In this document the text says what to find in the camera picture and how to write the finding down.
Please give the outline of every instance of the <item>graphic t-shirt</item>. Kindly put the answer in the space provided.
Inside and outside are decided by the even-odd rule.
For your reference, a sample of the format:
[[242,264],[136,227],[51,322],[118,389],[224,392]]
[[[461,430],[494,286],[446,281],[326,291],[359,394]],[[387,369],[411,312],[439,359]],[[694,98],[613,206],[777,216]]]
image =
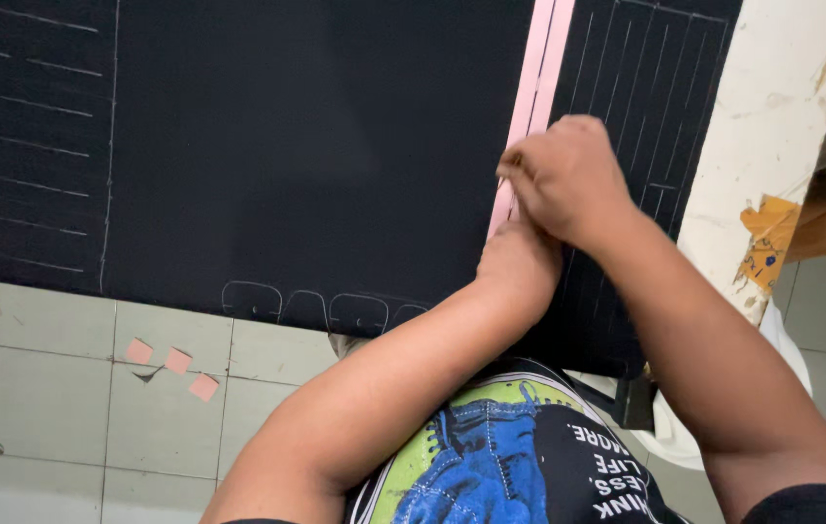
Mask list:
[[[688,522],[564,375],[528,359],[489,365],[346,499],[346,524]],[[790,521],[826,522],[826,486],[745,519]]]

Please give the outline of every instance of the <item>sleeve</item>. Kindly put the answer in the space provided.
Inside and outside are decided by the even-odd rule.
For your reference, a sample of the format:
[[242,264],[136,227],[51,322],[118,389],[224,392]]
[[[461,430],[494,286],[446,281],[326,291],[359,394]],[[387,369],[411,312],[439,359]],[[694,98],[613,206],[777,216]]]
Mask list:
[[744,524],[826,523],[826,484],[786,488],[751,509]]

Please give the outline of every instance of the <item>right hand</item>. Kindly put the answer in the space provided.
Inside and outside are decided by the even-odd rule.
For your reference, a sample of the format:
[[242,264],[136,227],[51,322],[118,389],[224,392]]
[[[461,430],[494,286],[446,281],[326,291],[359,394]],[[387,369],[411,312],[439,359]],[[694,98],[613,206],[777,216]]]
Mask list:
[[560,241],[590,253],[624,221],[642,216],[601,121],[565,115],[544,134],[526,137],[500,158],[527,213]]

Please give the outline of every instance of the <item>black fabric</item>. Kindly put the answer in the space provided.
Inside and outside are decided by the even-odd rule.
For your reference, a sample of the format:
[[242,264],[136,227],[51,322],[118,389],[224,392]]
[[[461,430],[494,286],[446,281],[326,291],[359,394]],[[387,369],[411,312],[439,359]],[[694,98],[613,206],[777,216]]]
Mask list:
[[781,490],[766,497],[743,519],[745,524],[826,523],[826,484]]
[[0,4],[0,280],[374,336],[474,278],[531,2]]
[[0,280],[98,290],[115,37],[116,0],[0,2]]
[[[574,6],[551,118],[587,113],[603,120],[633,200],[672,239],[741,4],[578,0]],[[570,340],[572,347],[553,340]],[[635,377],[645,363],[611,282],[568,246],[559,291],[527,342],[536,358],[598,375]]]

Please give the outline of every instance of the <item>forearm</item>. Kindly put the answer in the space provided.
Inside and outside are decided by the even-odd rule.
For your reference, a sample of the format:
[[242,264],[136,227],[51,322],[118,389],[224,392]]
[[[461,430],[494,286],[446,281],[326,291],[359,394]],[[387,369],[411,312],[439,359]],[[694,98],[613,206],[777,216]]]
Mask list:
[[595,258],[701,447],[728,520],[787,486],[826,483],[826,421],[781,355],[648,217],[616,235]]
[[531,326],[495,294],[472,283],[371,341],[291,395],[262,432],[299,439],[310,450],[301,459],[339,489],[356,485]]
[[281,403],[203,521],[336,521],[344,492],[533,322],[496,286],[476,281],[369,342]]
[[663,394],[704,450],[826,442],[826,423],[777,351],[647,217],[595,254],[628,306]]

